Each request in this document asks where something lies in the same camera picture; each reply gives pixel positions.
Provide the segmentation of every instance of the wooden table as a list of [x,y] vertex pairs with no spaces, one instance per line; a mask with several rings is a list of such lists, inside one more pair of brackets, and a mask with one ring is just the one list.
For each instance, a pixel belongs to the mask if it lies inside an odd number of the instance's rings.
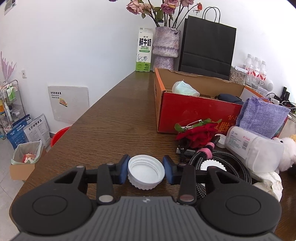
[[[39,160],[31,176],[16,198],[77,165],[97,168],[107,162],[118,162],[124,154],[151,155],[162,160],[175,154],[177,142],[173,134],[156,131],[154,74],[134,72],[111,89],[61,137],[53,148]],[[283,212],[276,235],[286,241],[296,239],[296,178],[283,173]],[[88,196],[95,199],[95,184],[90,184]],[[129,181],[114,185],[117,196],[173,196],[179,185],[166,180],[156,188],[142,191]]]

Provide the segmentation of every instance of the pink hair tie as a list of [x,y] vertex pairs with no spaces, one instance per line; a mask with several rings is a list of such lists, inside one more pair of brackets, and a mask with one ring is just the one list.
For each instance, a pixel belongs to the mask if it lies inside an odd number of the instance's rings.
[[201,152],[201,151],[206,154],[207,159],[212,159],[213,158],[213,155],[212,155],[212,152],[211,152],[210,149],[208,149],[208,148],[201,148],[197,152]]
[[206,146],[211,146],[213,149],[215,148],[215,144],[213,142],[208,142]]

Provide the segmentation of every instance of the wall socket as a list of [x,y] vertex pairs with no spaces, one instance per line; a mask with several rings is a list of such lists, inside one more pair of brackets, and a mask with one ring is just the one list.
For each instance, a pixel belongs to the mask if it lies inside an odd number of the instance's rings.
[[23,78],[26,78],[27,77],[27,73],[26,73],[26,71],[24,69],[22,70],[22,77]]

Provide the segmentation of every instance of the red cardboard box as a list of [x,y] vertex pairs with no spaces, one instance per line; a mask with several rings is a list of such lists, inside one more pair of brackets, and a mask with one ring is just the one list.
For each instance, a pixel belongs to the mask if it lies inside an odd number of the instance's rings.
[[[172,93],[174,83],[180,80],[200,92],[200,97]],[[222,119],[216,129],[218,133],[227,134],[228,129],[235,125],[242,108],[239,104],[214,99],[222,93],[234,96],[242,94],[244,86],[230,81],[155,68],[154,85],[158,132],[176,133],[176,123],[186,126],[210,118],[213,121]]]

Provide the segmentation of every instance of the flower vase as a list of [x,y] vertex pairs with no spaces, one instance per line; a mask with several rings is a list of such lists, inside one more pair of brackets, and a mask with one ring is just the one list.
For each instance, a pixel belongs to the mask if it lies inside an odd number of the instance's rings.
[[152,53],[156,55],[154,68],[174,69],[174,58],[179,57],[181,31],[170,27],[156,27]]

